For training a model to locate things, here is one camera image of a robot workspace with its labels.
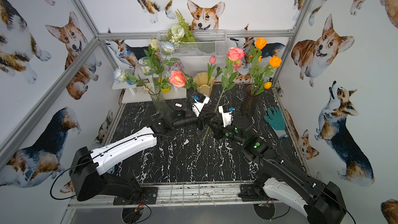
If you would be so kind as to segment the pink rose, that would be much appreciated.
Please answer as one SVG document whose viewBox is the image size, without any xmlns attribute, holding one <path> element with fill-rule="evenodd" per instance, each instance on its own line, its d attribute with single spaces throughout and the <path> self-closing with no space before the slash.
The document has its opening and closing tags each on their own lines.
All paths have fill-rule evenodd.
<svg viewBox="0 0 398 224">
<path fill-rule="evenodd" d="M 215 79 L 217 79 L 220 75 L 221 77 L 221 85 L 223 90 L 220 93 L 218 102 L 214 110 L 216 111 L 220 105 L 220 101 L 225 92 L 231 90 L 235 87 L 233 81 L 237 78 L 238 71 L 235 71 L 233 64 L 234 63 L 242 63 L 242 58 L 244 57 L 245 52 L 239 48 L 230 48 L 227 56 L 226 56 L 226 66 L 224 68 L 215 67 L 216 75 Z"/>
<path fill-rule="evenodd" d="M 169 83 L 175 86 L 176 88 L 186 88 L 186 89 L 197 89 L 198 85 L 193 80 L 191 76 L 184 72 L 180 72 L 178 70 L 171 71 L 171 76 L 169 77 Z"/>
<path fill-rule="evenodd" d="M 238 71 L 242 67 L 242 63 L 234 63 L 233 67 L 234 67 L 235 71 Z"/>
</svg>

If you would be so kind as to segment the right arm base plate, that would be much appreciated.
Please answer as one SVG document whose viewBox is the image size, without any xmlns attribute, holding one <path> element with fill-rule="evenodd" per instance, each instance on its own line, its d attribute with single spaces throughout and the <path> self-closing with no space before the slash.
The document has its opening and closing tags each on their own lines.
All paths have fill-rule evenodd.
<svg viewBox="0 0 398 224">
<path fill-rule="evenodd" d="M 255 184 L 241 184 L 240 193 L 238 197 L 241 198 L 243 202 L 249 201 L 265 201 L 268 200 L 268 196 L 262 187 Z"/>
</svg>

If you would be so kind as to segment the orange tulip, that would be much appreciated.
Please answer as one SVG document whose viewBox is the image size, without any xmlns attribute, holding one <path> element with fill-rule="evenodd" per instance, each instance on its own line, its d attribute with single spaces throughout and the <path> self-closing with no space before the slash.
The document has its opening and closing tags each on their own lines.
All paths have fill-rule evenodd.
<svg viewBox="0 0 398 224">
<path fill-rule="evenodd" d="M 271 86 L 272 86 L 272 83 L 271 83 L 271 82 L 265 83 L 263 86 L 261 86 L 261 88 L 258 88 L 258 89 L 257 89 L 255 95 L 259 95 L 259 94 L 261 94 L 264 90 L 270 89 Z"/>
</svg>

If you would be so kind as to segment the pink tulip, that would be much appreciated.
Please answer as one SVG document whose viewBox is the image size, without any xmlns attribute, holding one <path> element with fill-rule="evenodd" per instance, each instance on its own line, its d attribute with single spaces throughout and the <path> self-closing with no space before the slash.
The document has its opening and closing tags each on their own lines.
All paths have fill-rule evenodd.
<svg viewBox="0 0 398 224">
<path fill-rule="evenodd" d="M 207 85 L 210 85 L 210 80 L 212 77 L 212 73 L 215 69 L 215 63 L 216 63 L 217 58 L 215 56 L 212 56 L 209 59 L 209 63 L 207 64 Z"/>
</svg>

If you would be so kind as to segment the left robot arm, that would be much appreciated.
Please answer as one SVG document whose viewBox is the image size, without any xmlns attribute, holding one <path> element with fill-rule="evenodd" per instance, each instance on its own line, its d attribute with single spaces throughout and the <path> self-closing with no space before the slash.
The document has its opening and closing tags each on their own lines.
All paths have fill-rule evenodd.
<svg viewBox="0 0 398 224">
<path fill-rule="evenodd" d="M 109 174 L 108 170 L 119 162 L 156 146 L 159 137 L 166 137 L 176 129 L 191 125 L 203 129 L 214 115 L 213 112 L 203 110 L 208 102 L 209 97 L 205 95 L 194 96 L 191 106 L 174 100 L 167 106 L 165 113 L 159 114 L 157 119 L 134 134 L 93 150 L 87 147 L 77 150 L 69 172 L 77 200 L 82 202 L 97 195 L 108 195 L 126 201 L 141 201 L 143 191 L 135 179 L 119 178 Z"/>
</svg>

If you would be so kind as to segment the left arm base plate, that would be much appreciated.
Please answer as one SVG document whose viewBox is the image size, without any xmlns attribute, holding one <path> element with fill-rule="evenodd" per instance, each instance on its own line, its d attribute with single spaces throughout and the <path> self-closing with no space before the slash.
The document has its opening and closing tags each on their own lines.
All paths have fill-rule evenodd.
<svg viewBox="0 0 398 224">
<path fill-rule="evenodd" d="M 143 187 L 140 192 L 135 192 L 127 199 L 115 197 L 113 205 L 147 204 L 155 205 L 158 196 L 158 187 Z"/>
</svg>

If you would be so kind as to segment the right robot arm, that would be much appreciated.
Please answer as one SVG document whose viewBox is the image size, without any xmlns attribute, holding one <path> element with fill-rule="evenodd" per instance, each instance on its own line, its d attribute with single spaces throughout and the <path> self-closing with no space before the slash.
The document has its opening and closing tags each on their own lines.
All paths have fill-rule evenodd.
<svg viewBox="0 0 398 224">
<path fill-rule="evenodd" d="M 276 199 L 303 214 L 311 224 L 339 224 L 347 210 L 340 188 L 327 184 L 297 168 L 276 149 L 257 136 L 250 127 L 223 126 L 212 121 L 208 126 L 216 139 L 226 138 L 259 167 L 260 175 L 246 199 Z"/>
</svg>

